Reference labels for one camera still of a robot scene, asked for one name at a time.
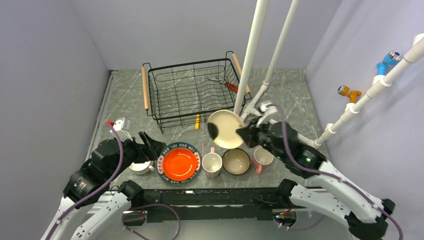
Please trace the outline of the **green rimmed white plate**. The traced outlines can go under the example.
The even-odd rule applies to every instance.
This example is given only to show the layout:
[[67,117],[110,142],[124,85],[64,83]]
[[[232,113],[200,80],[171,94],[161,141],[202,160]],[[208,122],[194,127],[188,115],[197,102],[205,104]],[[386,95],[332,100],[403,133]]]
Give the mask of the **green rimmed white plate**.
[[[163,171],[163,160],[164,160],[164,156],[173,149],[176,148],[186,148],[189,149],[190,151],[192,151],[197,158],[197,170],[196,172],[187,180],[183,180],[183,181],[173,181],[170,180],[169,178],[167,178],[164,174]],[[166,148],[162,151],[161,155],[159,156],[159,158],[156,160],[156,172],[158,174],[158,176],[160,177],[161,180],[163,180],[164,182],[171,184],[171,185],[183,185],[186,183],[191,182],[194,178],[196,178],[196,176],[198,175],[198,173],[200,172],[201,169],[201,155],[200,152],[191,144],[186,143],[186,142],[173,142],[169,145],[166,146]]]

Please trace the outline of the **cream plate with black spot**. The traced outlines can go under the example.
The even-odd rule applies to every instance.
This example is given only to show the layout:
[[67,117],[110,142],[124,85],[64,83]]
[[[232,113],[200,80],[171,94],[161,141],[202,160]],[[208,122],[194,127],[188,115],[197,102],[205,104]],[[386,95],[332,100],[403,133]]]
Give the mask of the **cream plate with black spot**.
[[244,140],[236,132],[246,125],[243,120],[231,110],[217,110],[207,120],[207,130],[213,142],[224,149],[240,147]]

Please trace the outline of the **orange plate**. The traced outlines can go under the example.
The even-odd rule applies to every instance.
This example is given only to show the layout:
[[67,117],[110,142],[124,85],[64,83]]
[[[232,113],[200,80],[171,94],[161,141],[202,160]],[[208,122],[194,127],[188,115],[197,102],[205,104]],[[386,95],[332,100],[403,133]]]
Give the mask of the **orange plate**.
[[171,181],[182,182],[188,180],[197,170],[196,155],[187,148],[170,150],[163,159],[164,175]]

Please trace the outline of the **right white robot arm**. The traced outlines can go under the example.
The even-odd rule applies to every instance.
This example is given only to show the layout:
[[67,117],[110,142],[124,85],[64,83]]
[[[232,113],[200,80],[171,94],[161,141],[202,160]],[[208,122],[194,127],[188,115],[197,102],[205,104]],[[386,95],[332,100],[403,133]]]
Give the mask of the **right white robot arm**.
[[359,240],[380,240],[386,234],[386,220],[396,206],[392,200],[379,199],[361,190],[317,149],[302,143],[288,123],[256,124],[252,120],[236,130],[249,148],[263,147],[291,173],[317,183],[332,195],[319,195],[293,180],[283,179],[275,193],[280,207],[295,205],[319,212],[347,227]]

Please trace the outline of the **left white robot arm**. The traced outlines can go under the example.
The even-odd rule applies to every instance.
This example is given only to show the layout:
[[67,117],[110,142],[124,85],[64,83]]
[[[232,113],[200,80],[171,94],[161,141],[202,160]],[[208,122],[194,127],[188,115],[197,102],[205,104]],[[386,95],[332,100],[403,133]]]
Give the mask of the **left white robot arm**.
[[142,143],[137,143],[133,137],[121,139],[118,133],[114,135],[114,139],[100,142],[91,157],[70,176],[59,209],[42,239],[66,237],[65,231],[70,230],[70,224],[109,190],[116,177],[131,164],[155,161],[166,146],[144,131],[139,132]]

